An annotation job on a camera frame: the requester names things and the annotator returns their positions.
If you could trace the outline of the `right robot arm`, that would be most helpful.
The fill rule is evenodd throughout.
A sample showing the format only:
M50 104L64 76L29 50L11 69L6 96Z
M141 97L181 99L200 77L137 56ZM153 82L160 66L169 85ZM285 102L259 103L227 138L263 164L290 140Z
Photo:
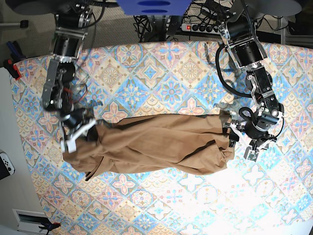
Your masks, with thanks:
M76 108L71 90L75 78L75 63L88 34L93 12L89 0L62 3L54 14L55 32L50 46L49 62L41 105L47 112L57 115L63 139L69 140L79 128L87 124L86 110Z

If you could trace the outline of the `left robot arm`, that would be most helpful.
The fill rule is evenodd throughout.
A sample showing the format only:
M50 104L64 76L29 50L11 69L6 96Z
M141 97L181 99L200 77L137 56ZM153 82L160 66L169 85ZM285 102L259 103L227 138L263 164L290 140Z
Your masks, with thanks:
M277 135L268 131L279 121L284 120L284 106L278 101L272 89L272 77L262 65L267 54L256 35L256 28L249 15L247 4L243 0L235 0L232 7L218 21L218 32L223 44L215 55L215 64L220 82L230 93L251 98L256 105L256 111L249 107L239 109L239 116L246 122L229 124L232 132L239 138L246 134L251 142L247 148L252 151L265 148L271 141L277 140ZM230 51L239 68L246 70L246 86L250 93L242 93L228 85L222 76L220 53L223 49Z

